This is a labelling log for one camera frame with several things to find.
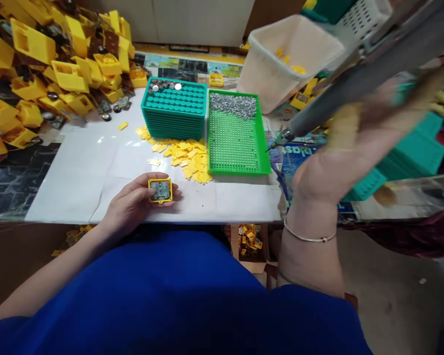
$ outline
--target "white table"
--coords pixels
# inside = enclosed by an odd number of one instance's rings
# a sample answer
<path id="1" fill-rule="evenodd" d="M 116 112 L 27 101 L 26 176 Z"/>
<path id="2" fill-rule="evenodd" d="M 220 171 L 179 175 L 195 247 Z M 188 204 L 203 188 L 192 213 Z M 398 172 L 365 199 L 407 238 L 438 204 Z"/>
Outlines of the white table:
<path id="1" fill-rule="evenodd" d="M 180 186 L 183 198 L 174 207 L 150 214 L 150 222 L 240 223 L 280 219 L 281 189 L 272 172 L 267 177 L 214 176 L 206 185 L 186 180 L 171 157 L 152 152 L 135 129 L 145 124 L 140 103 L 145 90 L 137 89 L 129 111 L 111 113 L 104 122 L 97 111 L 88 123 L 69 122 L 65 135 L 25 221 L 87 224 L 102 220 L 111 199 L 134 178 L 149 171 L 167 173 Z M 122 122 L 129 125 L 118 130 Z M 148 159 L 159 159 L 158 167 Z"/>

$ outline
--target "blue clothing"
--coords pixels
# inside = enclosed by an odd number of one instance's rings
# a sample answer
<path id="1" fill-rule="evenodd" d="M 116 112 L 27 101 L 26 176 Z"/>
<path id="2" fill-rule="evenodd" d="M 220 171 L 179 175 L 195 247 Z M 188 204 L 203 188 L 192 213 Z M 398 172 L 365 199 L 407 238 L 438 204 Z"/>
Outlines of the blue clothing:
<path id="1" fill-rule="evenodd" d="M 371 354 L 354 308 L 267 291 L 204 232 L 115 248 L 31 318 L 0 320 L 0 354 Z"/>

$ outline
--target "pile of yellow parts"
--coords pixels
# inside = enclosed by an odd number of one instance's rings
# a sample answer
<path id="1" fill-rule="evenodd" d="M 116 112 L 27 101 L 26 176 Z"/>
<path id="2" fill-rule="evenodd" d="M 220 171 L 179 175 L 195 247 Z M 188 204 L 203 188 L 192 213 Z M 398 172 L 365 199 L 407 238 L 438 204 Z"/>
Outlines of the pile of yellow parts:
<path id="1" fill-rule="evenodd" d="M 172 156 L 172 166 L 183 168 L 186 179 L 191 178 L 199 183 L 207 183 L 212 176 L 207 172 L 207 152 L 203 139 L 200 141 L 179 141 L 174 139 L 163 139 L 156 141 L 151 137 L 146 126 L 136 129 L 141 139 L 152 144 L 151 151 L 163 153 L 164 157 Z"/>

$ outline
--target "teal plastic tray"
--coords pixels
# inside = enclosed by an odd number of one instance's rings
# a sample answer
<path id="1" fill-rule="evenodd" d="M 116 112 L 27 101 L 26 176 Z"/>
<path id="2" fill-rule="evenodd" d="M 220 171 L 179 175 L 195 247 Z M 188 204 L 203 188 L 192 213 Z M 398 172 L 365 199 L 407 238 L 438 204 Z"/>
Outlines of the teal plastic tray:
<path id="1" fill-rule="evenodd" d="M 232 96 L 250 96 L 257 100 L 253 120 L 243 120 L 233 113 L 209 111 L 209 173 L 213 175 L 263 176 L 271 172 L 270 157 L 257 95 L 209 90 Z"/>
<path id="2" fill-rule="evenodd" d="M 180 83 L 181 90 L 163 88 L 149 93 L 153 80 Z M 202 138 L 207 106 L 207 85 L 150 77 L 141 108 L 152 137 L 180 140 Z"/>

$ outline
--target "bracelet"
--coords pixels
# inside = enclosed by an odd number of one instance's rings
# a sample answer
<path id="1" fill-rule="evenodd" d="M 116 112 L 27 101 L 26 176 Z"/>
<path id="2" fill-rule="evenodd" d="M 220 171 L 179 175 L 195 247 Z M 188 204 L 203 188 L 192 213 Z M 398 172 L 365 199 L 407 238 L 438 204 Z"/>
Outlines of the bracelet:
<path id="1" fill-rule="evenodd" d="M 294 233 L 289 227 L 288 227 L 288 223 L 286 222 L 288 218 L 288 214 L 285 215 L 285 217 L 283 218 L 283 223 L 285 225 L 285 228 L 288 232 L 290 232 L 292 235 L 294 235 L 296 238 L 302 240 L 303 242 L 315 242 L 315 243 L 319 243 L 319 242 L 323 242 L 326 243 L 329 240 L 332 240 L 335 238 L 337 232 L 335 232 L 334 234 L 332 234 L 330 237 L 328 238 L 320 238 L 320 239 L 309 239 L 309 238 L 303 238 L 300 237 L 299 235 L 297 235 L 296 233 Z"/>

